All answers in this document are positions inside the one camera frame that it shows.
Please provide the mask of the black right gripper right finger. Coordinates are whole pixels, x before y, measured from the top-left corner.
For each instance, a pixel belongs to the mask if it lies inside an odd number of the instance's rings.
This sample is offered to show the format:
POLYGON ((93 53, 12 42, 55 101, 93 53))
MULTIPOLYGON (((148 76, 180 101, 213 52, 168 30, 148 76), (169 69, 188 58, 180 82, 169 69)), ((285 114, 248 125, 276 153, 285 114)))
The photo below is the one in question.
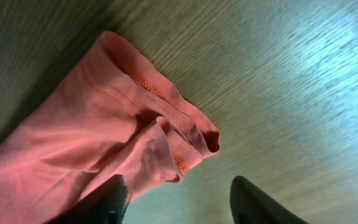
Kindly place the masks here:
POLYGON ((244 176, 236 176, 230 188, 235 224, 307 224, 244 176))

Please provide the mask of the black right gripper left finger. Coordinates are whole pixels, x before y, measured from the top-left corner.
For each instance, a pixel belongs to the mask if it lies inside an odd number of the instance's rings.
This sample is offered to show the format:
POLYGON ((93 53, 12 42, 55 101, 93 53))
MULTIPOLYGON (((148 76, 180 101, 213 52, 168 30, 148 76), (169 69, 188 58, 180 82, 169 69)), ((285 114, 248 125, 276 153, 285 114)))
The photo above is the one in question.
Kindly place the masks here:
POLYGON ((114 175, 50 224, 121 224, 128 189, 122 175, 114 175))

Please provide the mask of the orange McKinney Boyd soccer t-shirt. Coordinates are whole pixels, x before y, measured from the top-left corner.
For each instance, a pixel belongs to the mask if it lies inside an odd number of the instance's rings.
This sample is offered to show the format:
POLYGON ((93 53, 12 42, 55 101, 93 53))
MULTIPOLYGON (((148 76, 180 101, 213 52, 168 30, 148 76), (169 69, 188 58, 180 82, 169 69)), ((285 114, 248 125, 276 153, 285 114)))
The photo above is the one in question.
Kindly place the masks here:
POLYGON ((208 117, 105 31, 0 145, 0 223, 47 223, 115 175, 135 199, 180 182, 219 149, 208 117))

